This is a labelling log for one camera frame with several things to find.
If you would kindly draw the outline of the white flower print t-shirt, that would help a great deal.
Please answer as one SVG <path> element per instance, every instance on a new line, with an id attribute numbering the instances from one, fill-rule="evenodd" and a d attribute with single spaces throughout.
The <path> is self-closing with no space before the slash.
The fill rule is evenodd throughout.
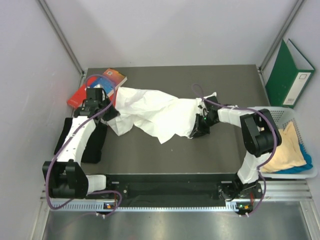
<path id="1" fill-rule="evenodd" d="M 107 124 L 117 136 L 135 126 L 163 144 L 175 135 L 190 139 L 196 114 L 203 115 L 204 108 L 201 98 L 178 98 L 159 90 L 119 87 L 115 109 L 120 115 Z"/>

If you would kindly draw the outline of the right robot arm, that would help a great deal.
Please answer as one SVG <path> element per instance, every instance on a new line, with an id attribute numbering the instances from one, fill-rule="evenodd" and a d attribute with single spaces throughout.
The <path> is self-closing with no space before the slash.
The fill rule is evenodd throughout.
<path id="1" fill-rule="evenodd" d="M 281 135 L 268 109 L 239 108 L 222 105 L 216 96 L 203 100 L 203 113 L 195 115 L 190 138 L 199 138 L 210 133 L 218 123 L 228 123 L 241 128 L 246 154 L 241 168 L 235 174 L 231 185 L 222 186 L 220 195 L 227 201 L 236 197 L 245 198 L 255 188 L 260 168 L 274 156 L 282 143 Z"/>

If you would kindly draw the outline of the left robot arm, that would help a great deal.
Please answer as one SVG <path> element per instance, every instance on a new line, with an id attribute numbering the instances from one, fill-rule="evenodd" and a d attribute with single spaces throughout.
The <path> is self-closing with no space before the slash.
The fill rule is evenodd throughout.
<path id="1" fill-rule="evenodd" d="M 109 198 L 114 191 L 103 174 L 85 174 L 82 163 L 101 161 L 108 121 L 118 117 L 102 87 L 87 88 L 86 97 L 73 114 L 64 121 L 64 127 L 55 148 L 52 161 L 46 161 L 42 172 L 46 192 L 50 198 L 83 199 L 97 192 Z"/>

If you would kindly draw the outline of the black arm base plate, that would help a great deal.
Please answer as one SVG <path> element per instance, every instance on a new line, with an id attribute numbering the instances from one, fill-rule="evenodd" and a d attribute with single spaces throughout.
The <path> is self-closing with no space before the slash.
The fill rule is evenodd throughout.
<path id="1" fill-rule="evenodd" d="M 251 198 L 260 196 L 261 187 L 252 186 L 242 191 L 235 189 L 230 182 L 112 182 L 106 186 L 107 191 L 118 191 L 123 199 L 137 197 L 205 197 L 210 199 L 222 199 L 231 201 L 236 198 Z"/>

